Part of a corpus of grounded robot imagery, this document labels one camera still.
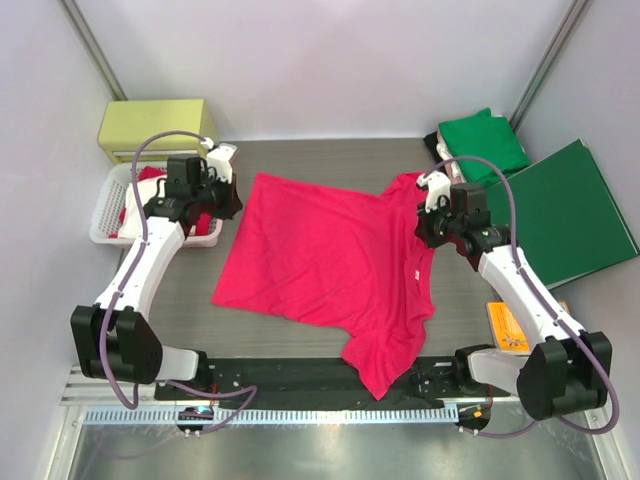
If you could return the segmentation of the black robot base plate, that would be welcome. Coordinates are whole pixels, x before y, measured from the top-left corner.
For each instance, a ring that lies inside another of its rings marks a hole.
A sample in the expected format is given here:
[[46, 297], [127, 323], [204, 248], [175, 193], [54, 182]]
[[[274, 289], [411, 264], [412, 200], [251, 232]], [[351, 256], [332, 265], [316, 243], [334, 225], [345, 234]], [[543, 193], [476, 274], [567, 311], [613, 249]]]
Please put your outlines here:
[[219, 358], [209, 361], [207, 391], [232, 392], [255, 385], [254, 410], [343, 411], [439, 408], [446, 401], [470, 402], [496, 387], [461, 387], [453, 359], [419, 357], [377, 401], [357, 371], [340, 358]]

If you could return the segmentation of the pink red t-shirt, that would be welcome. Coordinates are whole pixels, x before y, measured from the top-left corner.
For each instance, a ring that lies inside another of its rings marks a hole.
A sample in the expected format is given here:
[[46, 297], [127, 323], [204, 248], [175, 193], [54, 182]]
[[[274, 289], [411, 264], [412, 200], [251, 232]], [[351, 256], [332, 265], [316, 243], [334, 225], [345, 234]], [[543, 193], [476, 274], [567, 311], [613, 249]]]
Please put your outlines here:
[[374, 195], [258, 174], [212, 303], [344, 330], [342, 359], [382, 399], [435, 313], [416, 180], [399, 174]]

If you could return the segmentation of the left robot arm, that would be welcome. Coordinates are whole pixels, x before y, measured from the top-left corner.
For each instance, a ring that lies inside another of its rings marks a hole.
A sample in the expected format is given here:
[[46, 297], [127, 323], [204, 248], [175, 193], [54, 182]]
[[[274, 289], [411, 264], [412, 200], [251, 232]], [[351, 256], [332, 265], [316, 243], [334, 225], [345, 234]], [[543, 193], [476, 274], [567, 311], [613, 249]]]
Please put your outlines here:
[[205, 352], [163, 345], [148, 317], [169, 263], [198, 220], [204, 215], [227, 220], [241, 210], [234, 155], [231, 145], [222, 144], [204, 158], [169, 157], [166, 177], [157, 180], [153, 196], [138, 211], [144, 226], [116, 276], [93, 305], [72, 313], [72, 334], [86, 377], [210, 386]]

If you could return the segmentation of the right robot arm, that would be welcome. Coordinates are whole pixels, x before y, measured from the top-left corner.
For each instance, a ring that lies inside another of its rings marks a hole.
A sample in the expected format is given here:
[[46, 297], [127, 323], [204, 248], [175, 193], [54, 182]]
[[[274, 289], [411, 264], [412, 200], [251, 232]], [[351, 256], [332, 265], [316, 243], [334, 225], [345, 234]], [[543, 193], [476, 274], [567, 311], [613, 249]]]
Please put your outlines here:
[[440, 172], [423, 174], [416, 184], [426, 194], [417, 207], [416, 236], [431, 249], [453, 244], [506, 304], [528, 344], [520, 355], [488, 345], [458, 349], [460, 382], [517, 396], [537, 421], [613, 402], [611, 342], [587, 332], [537, 277], [511, 229], [492, 223], [485, 189], [452, 184]]

